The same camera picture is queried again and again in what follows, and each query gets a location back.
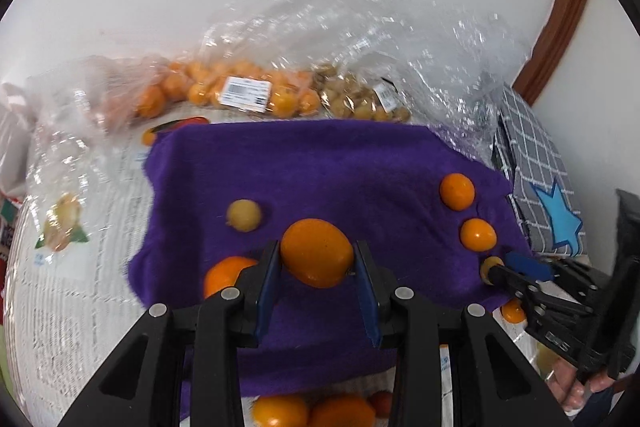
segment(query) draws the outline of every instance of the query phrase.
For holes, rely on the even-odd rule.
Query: metal screw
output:
[[[406,286],[399,286],[396,288],[394,292],[396,297],[402,299],[403,301],[408,301],[409,299],[414,298],[414,291],[411,288],[407,288]]]
[[[240,296],[240,290],[235,286],[229,286],[229,288],[225,288],[220,292],[220,296],[225,299],[225,301],[232,301]]]
[[[149,315],[152,317],[162,317],[166,313],[166,306],[162,303],[156,303],[149,308]]]
[[[473,303],[466,307],[466,311],[468,311],[472,317],[482,317],[485,310],[482,304]]]

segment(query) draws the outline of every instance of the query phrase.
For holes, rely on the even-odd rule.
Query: newspaper tablecloth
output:
[[[252,117],[184,105],[163,121],[206,116],[212,122],[251,121]],[[72,245],[53,263],[34,249],[37,234],[23,207],[7,270],[5,336],[15,395],[34,427],[53,427],[118,341],[144,312],[126,279],[127,263],[142,245],[152,189],[142,164],[140,143],[147,126],[132,131],[114,159],[117,189],[94,194],[88,205],[102,223],[92,240]],[[494,314],[530,362],[536,343],[522,326]],[[443,425],[452,425],[448,352],[441,352]],[[336,391],[370,394],[392,389],[394,371],[333,386]],[[251,400],[244,400],[245,417]]]

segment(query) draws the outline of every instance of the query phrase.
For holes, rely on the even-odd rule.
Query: gray plaid cloth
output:
[[[569,245],[554,246],[549,215],[532,184],[551,192],[556,182],[567,208],[579,217],[578,203],[553,140],[529,105],[507,86],[502,95],[493,160],[496,168],[513,182],[509,200],[532,251],[560,257],[588,253],[584,229],[577,233],[578,251],[572,251]]]

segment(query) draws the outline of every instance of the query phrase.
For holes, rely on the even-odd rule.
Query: human hand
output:
[[[546,379],[546,384],[567,412],[582,409],[592,393],[604,391],[615,382],[603,370],[591,377],[584,386],[575,379],[575,367],[565,359],[557,359],[552,368],[553,372]]]

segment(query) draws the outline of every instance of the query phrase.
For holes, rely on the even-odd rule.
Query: triangular cutout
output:
[[[127,349],[107,377],[100,384],[100,391],[109,396],[132,400],[138,389],[138,379],[145,358],[148,336],[140,335]]]
[[[529,382],[518,370],[493,335],[487,335],[486,349],[494,372],[495,390],[501,400],[508,400],[531,392]]]

